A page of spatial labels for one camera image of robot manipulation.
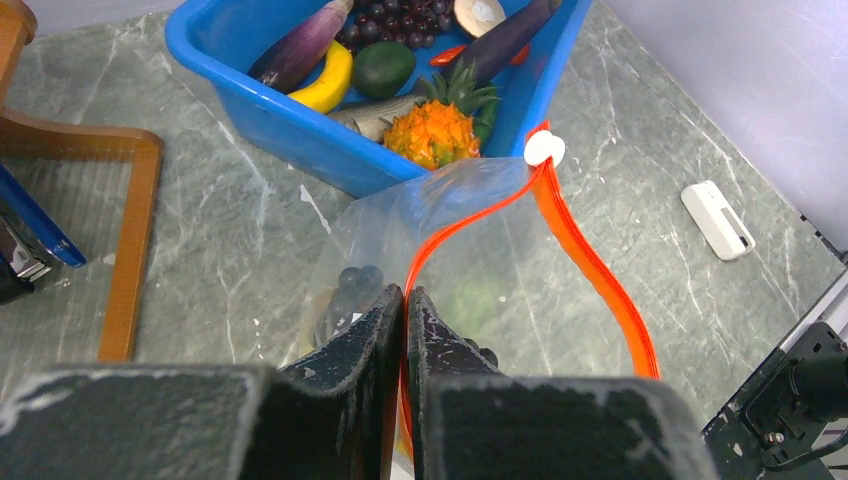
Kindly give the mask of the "blue plastic bin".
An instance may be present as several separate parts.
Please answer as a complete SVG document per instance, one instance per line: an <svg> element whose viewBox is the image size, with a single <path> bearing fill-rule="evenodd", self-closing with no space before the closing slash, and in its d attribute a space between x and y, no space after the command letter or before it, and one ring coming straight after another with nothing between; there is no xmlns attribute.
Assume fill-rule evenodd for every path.
<svg viewBox="0 0 848 480"><path fill-rule="evenodd" d="M251 64L322 7L320 1L186 1L169 16L171 55L216 90L238 134L356 198L425 174L425 169L250 78ZM533 38L528 58L493 80L502 101L486 157L521 154L525 135L548 115L587 13L566 1Z"/></svg>

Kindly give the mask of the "long purple eggplant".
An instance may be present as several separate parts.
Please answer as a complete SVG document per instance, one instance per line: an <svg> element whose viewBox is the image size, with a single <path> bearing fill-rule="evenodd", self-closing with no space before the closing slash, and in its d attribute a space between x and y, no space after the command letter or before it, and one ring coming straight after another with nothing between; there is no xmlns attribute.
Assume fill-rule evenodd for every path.
<svg viewBox="0 0 848 480"><path fill-rule="evenodd" d="M533 0L465 47L440 74L449 79L457 71L474 67L470 78L485 83L499 74L562 5L559 0Z"/></svg>

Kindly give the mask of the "clear zip bag red zipper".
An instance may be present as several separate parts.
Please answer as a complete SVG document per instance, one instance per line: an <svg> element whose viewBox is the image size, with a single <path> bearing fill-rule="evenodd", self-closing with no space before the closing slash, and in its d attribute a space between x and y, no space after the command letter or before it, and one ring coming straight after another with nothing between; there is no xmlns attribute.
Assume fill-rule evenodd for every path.
<svg viewBox="0 0 848 480"><path fill-rule="evenodd" d="M348 266L374 265L385 286L422 288L445 323L509 372L571 367L539 321L621 331L633 371L658 378L653 340L632 299L577 225L551 161L460 160L354 201L330 230L302 306L309 350L319 302Z"/></svg>

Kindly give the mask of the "orange toy pineapple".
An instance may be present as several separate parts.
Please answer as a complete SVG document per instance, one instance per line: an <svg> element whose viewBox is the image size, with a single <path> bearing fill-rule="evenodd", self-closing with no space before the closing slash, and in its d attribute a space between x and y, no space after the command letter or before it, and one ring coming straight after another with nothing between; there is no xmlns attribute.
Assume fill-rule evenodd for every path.
<svg viewBox="0 0 848 480"><path fill-rule="evenodd" d="M474 61L459 61L449 76L422 78L418 85L424 98L392 121L383 145L428 170L479 158L494 130L500 98L477 73Z"/></svg>

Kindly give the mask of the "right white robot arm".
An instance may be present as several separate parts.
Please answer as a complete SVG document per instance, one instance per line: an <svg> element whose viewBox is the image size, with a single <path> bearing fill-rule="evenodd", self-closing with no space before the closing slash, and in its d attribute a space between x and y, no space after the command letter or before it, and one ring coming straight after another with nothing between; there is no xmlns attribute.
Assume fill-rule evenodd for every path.
<svg viewBox="0 0 848 480"><path fill-rule="evenodd" d="M773 350L706 424L702 438L721 479L830 479L826 456L847 446L847 343L824 322Z"/></svg>

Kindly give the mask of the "cut brown white mushroom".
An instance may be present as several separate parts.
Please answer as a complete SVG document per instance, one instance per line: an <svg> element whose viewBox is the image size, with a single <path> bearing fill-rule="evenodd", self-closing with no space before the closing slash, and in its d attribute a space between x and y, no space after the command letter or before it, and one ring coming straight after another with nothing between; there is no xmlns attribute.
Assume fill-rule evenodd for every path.
<svg viewBox="0 0 848 480"><path fill-rule="evenodd" d="M472 38L479 38L506 19L498 0L455 0L453 13L459 26Z"/></svg>

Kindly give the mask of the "red chili pepper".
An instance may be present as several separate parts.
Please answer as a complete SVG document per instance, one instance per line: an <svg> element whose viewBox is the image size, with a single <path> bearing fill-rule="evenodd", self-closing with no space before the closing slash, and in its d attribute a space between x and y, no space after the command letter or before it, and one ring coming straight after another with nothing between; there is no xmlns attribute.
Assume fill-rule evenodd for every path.
<svg viewBox="0 0 848 480"><path fill-rule="evenodd" d="M457 45L451 48L444 50L443 52L437 54L432 57L429 61L429 65L432 67L444 67L449 65L455 57L457 57L460 53L465 50L465 45Z"/></svg>

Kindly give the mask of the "green avocado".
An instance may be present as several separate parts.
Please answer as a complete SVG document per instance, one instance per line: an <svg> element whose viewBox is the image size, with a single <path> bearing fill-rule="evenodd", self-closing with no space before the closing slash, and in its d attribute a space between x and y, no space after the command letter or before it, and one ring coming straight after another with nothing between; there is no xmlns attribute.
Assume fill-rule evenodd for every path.
<svg viewBox="0 0 848 480"><path fill-rule="evenodd" d="M407 46L377 42L354 57L351 86L368 99L389 99L406 84L416 66L416 56Z"/></svg>

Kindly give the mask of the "single yellow banana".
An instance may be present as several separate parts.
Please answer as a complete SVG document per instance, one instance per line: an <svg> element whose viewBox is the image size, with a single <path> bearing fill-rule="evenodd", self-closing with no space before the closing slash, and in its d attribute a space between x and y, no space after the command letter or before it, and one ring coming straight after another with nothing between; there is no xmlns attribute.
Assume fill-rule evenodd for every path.
<svg viewBox="0 0 848 480"><path fill-rule="evenodd" d="M317 79L288 94L288 97L321 114L331 112L350 88L353 63L353 55L334 41L326 52L324 68Z"/></svg>

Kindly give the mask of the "white zipper slider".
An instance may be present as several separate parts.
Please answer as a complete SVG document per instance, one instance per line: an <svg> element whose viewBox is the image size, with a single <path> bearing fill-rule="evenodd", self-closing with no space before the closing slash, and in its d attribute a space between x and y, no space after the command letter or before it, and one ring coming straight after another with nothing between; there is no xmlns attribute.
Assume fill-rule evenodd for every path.
<svg viewBox="0 0 848 480"><path fill-rule="evenodd" d="M539 130L527 138L523 158L531 167L539 167L548 161L557 167L564 158L565 147L564 140L559 136L549 130Z"/></svg>

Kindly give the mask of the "grey toy fish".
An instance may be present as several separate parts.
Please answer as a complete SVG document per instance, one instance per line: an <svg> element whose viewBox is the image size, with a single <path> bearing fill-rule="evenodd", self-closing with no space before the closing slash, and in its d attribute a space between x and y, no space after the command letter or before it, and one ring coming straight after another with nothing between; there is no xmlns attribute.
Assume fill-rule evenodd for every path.
<svg viewBox="0 0 848 480"><path fill-rule="evenodd" d="M381 143L396 118L409 114L425 100L425 95L411 93L388 100L351 105L329 113L327 117L369 140Z"/></svg>

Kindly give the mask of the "dark grape bunch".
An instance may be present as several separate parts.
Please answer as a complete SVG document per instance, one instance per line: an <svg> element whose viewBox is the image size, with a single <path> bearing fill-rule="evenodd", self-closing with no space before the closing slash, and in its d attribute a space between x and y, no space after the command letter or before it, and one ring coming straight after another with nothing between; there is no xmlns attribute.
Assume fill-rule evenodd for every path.
<svg viewBox="0 0 848 480"><path fill-rule="evenodd" d="M317 347L357 322L385 286L383 272L374 265L348 266L337 277L327 300L319 302L312 344Z"/></svg>

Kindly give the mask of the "red grape bunch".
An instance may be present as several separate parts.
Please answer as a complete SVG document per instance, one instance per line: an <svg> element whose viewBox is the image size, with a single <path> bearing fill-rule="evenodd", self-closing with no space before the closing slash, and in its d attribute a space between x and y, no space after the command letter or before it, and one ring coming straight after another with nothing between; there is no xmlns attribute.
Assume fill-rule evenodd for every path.
<svg viewBox="0 0 848 480"><path fill-rule="evenodd" d="M453 28L451 0L358 0L335 40L352 53L384 41L430 48Z"/></svg>

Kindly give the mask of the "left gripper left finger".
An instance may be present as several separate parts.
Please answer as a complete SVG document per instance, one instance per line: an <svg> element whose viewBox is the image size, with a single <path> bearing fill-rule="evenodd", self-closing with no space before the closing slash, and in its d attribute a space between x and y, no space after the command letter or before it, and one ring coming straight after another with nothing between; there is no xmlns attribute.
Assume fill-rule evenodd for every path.
<svg viewBox="0 0 848 480"><path fill-rule="evenodd" d="M403 294L310 354L244 365L61 365L1 408L5 479L385 479Z"/></svg>

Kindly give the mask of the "small white plastic block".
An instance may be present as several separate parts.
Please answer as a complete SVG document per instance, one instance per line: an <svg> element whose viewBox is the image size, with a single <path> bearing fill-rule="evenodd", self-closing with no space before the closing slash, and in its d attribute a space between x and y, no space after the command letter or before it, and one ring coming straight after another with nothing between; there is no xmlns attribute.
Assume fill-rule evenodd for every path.
<svg viewBox="0 0 848 480"><path fill-rule="evenodd" d="M713 181L685 187L680 199L720 260L734 261L754 251L756 241Z"/></svg>

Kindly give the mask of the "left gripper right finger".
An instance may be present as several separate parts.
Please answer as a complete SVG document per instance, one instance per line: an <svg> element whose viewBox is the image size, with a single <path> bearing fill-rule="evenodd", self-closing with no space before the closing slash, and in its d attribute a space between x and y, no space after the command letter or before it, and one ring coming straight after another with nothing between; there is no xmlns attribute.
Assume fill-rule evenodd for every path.
<svg viewBox="0 0 848 480"><path fill-rule="evenodd" d="M713 479L685 402L638 377L510 377L408 296L419 479Z"/></svg>

